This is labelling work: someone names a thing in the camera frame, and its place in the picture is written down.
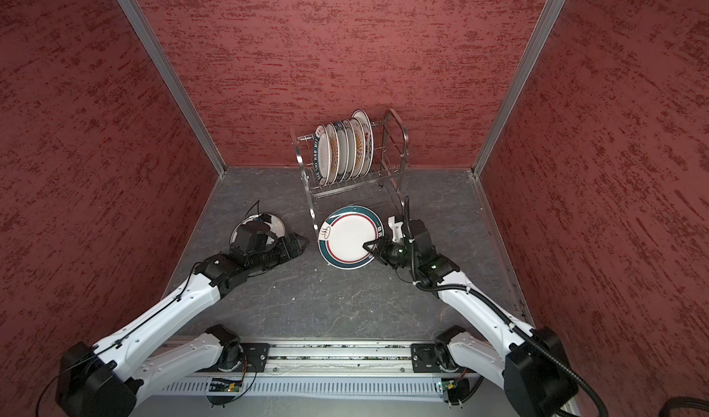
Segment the stainless steel dish rack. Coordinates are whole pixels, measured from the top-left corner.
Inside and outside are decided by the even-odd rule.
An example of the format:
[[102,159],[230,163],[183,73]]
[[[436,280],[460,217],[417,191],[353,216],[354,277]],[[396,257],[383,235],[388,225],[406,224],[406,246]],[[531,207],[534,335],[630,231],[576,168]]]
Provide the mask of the stainless steel dish rack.
[[409,168],[408,129],[393,108],[386,109],[382,119],[373,121],[371,127],[374,148],[369,171],[327,184],[321,184],[316,173],[316,136],[290,132],[314,230],[319,230],[327,215],[341,206],[379,209],[391,204],[396,213],[402,212],[404,174]]

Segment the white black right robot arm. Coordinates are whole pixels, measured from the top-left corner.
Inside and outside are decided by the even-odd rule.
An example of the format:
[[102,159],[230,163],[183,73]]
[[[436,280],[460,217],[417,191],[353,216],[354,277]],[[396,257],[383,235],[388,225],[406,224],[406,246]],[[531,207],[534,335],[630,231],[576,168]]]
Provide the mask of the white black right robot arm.
[[579,392],[561,339],[550,328],[534,328],[505,311],[476,287],[450,258],[439,253],[422,221],[395,223],[394,235],[365,242],[376,260],[406,268],[415,288],[436,295],[483,337],[462,328],[441,336],[452,361],[500,387],[521,416],[563,416]]

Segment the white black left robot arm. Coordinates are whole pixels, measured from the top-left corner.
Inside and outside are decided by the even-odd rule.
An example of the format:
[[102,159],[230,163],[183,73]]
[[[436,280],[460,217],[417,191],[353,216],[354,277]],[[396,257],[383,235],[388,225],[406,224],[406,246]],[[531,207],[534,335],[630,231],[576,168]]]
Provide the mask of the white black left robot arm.
[[295,232],[275,234],[265,221],[239,225],[229,252],[198,262],[168,297],[93,345],[79,342],[67,350],[56,403],[68,416],[127,416],[155,392],[203,369],[245,376],[249,358],[241,339],[221,325],[161,355],[155,351],[249,279],[301,256],[308,243]]

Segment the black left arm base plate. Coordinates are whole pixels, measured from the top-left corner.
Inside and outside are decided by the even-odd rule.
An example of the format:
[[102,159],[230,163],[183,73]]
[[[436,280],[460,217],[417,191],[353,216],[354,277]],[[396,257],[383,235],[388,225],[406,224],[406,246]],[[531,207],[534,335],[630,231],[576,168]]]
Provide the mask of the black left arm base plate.
[[214,368],[224,373],[262,373],[270,348],[269,343],[227,343]]

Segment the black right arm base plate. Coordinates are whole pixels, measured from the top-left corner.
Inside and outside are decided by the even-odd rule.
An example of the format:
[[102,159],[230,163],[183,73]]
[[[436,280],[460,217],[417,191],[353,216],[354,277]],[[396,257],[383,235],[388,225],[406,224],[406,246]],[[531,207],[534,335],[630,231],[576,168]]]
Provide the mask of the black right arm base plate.
[[460,373],[462,368],[452,359],[448,347],[438,343],[413,343],[410,346],[413,371],[423,373]]

